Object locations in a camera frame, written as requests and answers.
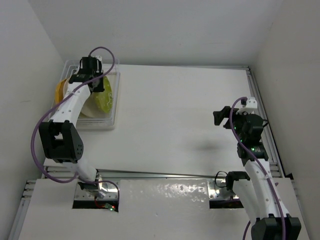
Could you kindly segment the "cream and pink plate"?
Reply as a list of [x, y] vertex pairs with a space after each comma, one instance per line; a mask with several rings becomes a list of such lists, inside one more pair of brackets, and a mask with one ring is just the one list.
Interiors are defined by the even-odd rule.
[[86, 118], [105, 118], [106, 113], [103, 112], [97, 104], [98, 97], [100, 97], [101, 94], [101, 92], [93, 92], [85, 101], [80, 113]]

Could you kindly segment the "green polka dot plate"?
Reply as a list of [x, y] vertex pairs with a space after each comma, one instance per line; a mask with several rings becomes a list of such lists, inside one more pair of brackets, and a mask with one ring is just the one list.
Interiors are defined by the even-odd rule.
[[103, 78], [104, 91], [97, 100], [98, 107], [106, 114], [108, 114], [113, 107], [113, 92], [110, 81], [107, 76]]

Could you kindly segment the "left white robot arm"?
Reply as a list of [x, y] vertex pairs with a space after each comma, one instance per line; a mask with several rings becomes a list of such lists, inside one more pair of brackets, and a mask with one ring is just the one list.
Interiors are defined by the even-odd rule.
[[65, 166], [84, 182], [94, 182], [97, 170], [83, 159], [84, 144], [76, 124], [92, 93], [105, 90], [103, 73], [101, 56], [83, 57], [54, 114], [38, 128], [45, 157]]

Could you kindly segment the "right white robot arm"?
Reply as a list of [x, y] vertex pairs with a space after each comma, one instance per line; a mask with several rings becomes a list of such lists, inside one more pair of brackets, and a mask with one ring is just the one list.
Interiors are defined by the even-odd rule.
[[253, 240], [296, 240], [302, 229], [298, 217], [285, 207], [273, 180], [267, 151], [261, 141], [266, 120], [252, 111], [225, 106], [213, 112], [214, 124], [237, 136], [237, 154], [244, 171], [227, 173], [226, 190], [235, 193], [251, 224]]

